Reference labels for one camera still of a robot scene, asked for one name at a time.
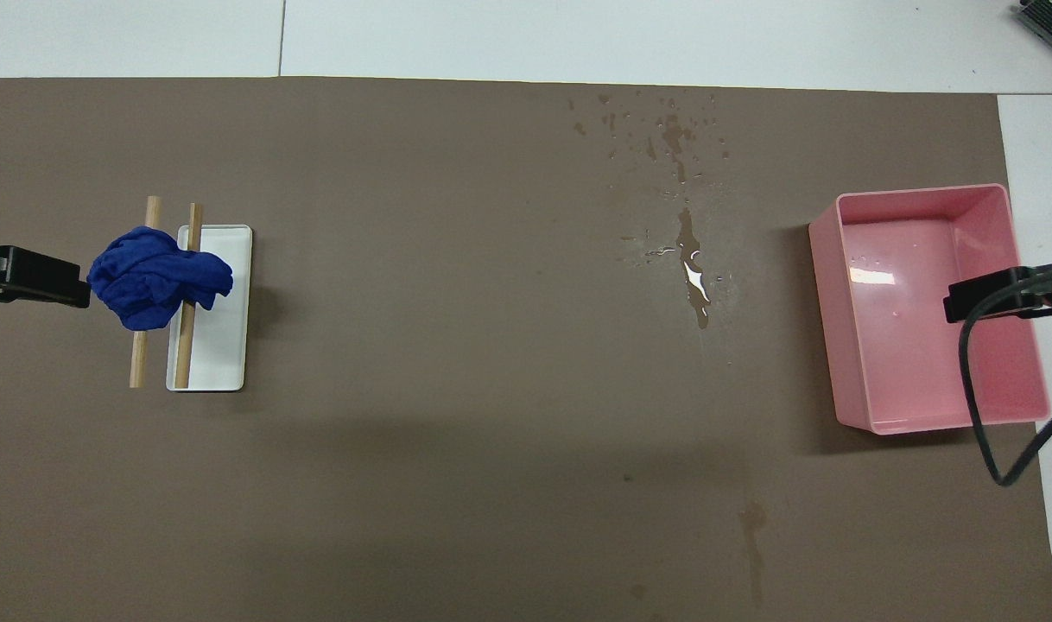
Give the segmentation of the spilled water puddle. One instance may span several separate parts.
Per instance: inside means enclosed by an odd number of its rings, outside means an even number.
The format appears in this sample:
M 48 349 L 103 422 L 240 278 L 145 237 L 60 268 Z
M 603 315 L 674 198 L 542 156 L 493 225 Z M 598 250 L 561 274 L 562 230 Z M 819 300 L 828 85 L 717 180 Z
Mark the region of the spilled water puddle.
M 711 324 L 722 284 L 707 221 L 732 160 L 726 101 L 722 87 L 592 84 L 562 103 L 619 223 L 618 263 L 664 273 L 700 330 Z

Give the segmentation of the pink plastic bin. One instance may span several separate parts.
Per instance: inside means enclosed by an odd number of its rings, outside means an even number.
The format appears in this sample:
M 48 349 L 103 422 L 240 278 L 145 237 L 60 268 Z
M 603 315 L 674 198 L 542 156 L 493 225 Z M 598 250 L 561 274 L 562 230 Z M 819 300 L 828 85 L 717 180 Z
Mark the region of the pink plastic bin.
M 968 428 L 957 282 L 1020 264 L 999 184 L 842 194 L 808 225 L 834 413 L 877 435 Z

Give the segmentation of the blue cloth towel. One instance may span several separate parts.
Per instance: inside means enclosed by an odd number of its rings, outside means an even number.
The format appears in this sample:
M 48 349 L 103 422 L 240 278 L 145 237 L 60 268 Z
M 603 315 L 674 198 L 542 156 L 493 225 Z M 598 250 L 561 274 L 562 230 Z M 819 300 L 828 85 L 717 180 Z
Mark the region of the blue cloth towel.
M 232 268 L 204 250 L 183 250 L 166 232 L 136 227 L 92 261 L 92 293 L 129 332 L 167 327 L 181 304 L 210 310 L 232 290 Z

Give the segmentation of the white rack with wooden bars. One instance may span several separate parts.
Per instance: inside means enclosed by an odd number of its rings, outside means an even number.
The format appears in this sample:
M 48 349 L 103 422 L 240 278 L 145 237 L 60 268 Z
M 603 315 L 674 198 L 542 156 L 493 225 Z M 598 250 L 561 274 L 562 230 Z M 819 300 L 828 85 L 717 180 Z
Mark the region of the white rack with wooden bars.
M 238 392 L 245 378 L 252 283 L 252 228 L 246 224 L 203 225 L 201 250 L 232 268 L 232 290 L 218 296 L 210 310 L 198 308 L 193 320 L 193 352 L 187 385 L 175 385 L 180 350 L 181 314 L 171 316 L 164 386 L 170 392 Z

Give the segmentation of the brown table mat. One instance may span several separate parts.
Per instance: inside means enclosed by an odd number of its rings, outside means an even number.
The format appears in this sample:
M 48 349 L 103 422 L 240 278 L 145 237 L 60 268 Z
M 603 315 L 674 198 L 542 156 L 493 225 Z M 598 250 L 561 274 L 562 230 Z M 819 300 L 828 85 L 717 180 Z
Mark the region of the brown table mat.
M 244 387 L 0 306 L 0 622 L 1050 622 L 1039 471 L 835 420 L 807 227 L 1005 182 L 991 95 L 726 88 L 711 324 L 619 223 L 590 84 L 0 79 L 0 244 L 254 232 Z

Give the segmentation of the wooden dowel rod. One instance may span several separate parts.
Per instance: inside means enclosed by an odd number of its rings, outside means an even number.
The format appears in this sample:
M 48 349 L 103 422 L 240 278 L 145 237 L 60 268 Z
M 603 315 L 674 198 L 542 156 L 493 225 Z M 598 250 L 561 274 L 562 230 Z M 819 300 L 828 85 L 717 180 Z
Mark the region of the wooden dowel rod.
M 148 228 L 158 228 L 161 215 L 162 198 L 151 194 L 147 197 L 143 224 Z M 129 367 L 129 387 L 132 390 L 141 389 L 144 386 L 144 367 L 146 367 L 148 346 L 149 334 L 147 334 L 147 332 L 135 332 L 134 338 L 132 338 L 132 359 Z
M 200 250 L 203 224 L 205 224 L 205 206 L 199 202 L 191 202 L 184 248 L 191 252 Z M 186 390 L 189 387 L 195 312 L 197 307 L 191 301 L 184 301 L 181 304 L 177 359 L 174 368 L 174 388 L 177 390 Z

